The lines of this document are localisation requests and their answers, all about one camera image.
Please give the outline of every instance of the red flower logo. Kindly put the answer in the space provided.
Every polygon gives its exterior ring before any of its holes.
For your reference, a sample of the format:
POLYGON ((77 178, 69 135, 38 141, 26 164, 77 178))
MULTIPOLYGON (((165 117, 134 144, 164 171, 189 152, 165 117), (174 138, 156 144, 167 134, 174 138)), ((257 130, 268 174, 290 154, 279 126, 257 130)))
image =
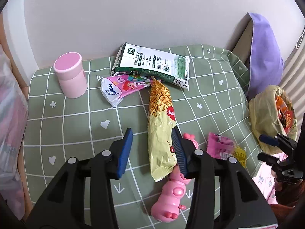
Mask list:
POLYGON ((167 115, 173 120, 175 121, 176 118, 175 118, 175 112, 173 111, 173 106, 170 106, 166 109, 167 111, 167 115))

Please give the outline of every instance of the pink jar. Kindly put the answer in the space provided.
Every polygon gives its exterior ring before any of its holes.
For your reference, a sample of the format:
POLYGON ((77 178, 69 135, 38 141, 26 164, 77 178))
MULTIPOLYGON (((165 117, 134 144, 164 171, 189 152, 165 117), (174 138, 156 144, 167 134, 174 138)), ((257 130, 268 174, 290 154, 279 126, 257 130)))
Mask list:
POLYGON ((81 55, 68 52, 56 59, 53 68, 57 74, 60 87, 68 98, 77 98, 88 88, 81 55))

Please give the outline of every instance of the white curtain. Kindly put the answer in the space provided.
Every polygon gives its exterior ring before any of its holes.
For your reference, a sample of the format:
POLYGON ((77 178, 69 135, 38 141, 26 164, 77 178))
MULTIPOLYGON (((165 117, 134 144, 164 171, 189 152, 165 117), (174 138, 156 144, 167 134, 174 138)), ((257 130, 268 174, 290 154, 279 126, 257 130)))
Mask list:
POLYGON ((298 137, 305 113, 305 39, 303 39, 303 35, 304 32, 297 42, 297 47, 285 62, 283 77, 279 85, 292 100, 298 125, 298 137))

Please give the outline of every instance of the white cord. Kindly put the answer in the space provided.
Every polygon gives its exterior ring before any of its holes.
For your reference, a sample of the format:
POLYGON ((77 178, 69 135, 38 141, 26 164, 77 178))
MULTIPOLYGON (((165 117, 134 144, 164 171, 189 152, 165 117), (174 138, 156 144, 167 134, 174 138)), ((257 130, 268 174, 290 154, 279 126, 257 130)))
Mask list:
POLYGON ((296 45, 295 45, 296 49, 298 49, 298 48, 300 47, 301 42, 302 42, 302 40, 303 40, 304 33, 305 33, 305 27, 304 27, 303 33, 300 35, 300 37, 299 37, 298 40, 296 41, 296 45))

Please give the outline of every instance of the ice cream cone wrapper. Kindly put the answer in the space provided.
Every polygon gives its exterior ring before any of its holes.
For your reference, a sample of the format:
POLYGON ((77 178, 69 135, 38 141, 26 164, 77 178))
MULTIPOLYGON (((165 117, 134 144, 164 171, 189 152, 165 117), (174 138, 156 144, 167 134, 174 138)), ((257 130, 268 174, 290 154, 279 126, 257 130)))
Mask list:
POLYGON ((148 116, 148 154, 150 172, 156 182, 166 177, 177 164, 171 131, 176 126, 170 92, 161 82, 152 83, 148 116))

